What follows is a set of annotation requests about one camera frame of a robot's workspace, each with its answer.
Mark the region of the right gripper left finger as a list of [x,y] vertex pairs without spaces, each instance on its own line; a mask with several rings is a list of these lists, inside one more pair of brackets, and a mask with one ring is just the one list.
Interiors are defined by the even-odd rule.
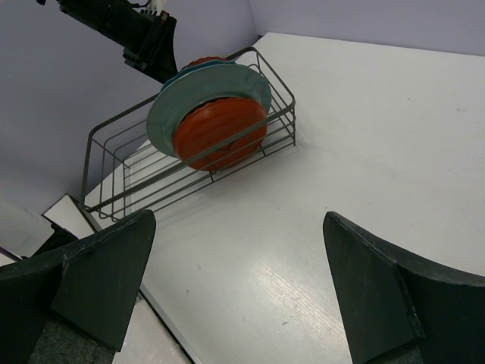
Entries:
[[1,268],[3,363],[111,363],[121,351],[155,237],[139,211]]

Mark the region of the grey-green round plate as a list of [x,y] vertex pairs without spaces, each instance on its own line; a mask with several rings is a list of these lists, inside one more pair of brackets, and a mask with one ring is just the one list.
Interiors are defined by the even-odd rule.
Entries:
[[227,97],[253,99],[266,111],[271,107],[269,82],[248,66],[230,64],[226,73],[221,71],[210,83],[196,86],[194,81],[178,80],[159,93],[146,118],[149,141],[159,152],[174,157],[172,138],[180,122],[202,104]]

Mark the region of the teal scalloped plate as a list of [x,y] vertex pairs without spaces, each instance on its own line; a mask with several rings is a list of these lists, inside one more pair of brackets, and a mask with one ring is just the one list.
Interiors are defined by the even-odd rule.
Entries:
[[183,82],[194,81],[196,86],[201,86],[202,83],[205,82],[212,82],[213,79],[216,79],[218,74],[222,74],[227,72],[227,68],[230,64],[236,64],[235,61],[227,61],[223,64],[213,64],[204,67],[194,67],[189,70],[179,71],[174,77],[170,78],[166,81],[160,89],[160,93],[164,92],[167,88],[169,88],[173,83],[176,83],[178,80],[182,80]]

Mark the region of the orange fluted plate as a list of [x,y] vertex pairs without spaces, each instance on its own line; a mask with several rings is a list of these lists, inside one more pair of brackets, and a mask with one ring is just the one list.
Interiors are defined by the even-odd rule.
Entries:
[[199,66],[204,67],[204,66],[209,66],[213,64],[223,64],[224,62],[227,62],[226,58],[215,57],[215,56],[199,58],[195,61],[190,62],[187,66],[183,67],[182,71],[189,70]]

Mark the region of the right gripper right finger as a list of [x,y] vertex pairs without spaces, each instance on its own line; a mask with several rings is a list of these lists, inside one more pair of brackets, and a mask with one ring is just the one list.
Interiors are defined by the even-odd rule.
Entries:
[[323,236],[354,363],[482,363],[484,278],[421,257],[336,212]]

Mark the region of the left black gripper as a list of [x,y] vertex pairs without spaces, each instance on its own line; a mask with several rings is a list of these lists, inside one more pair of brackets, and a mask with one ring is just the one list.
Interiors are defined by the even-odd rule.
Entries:
[[156,1],[60,1],[60,11],[124,47],[133,69],[165,83],[177,74],[177,20]]

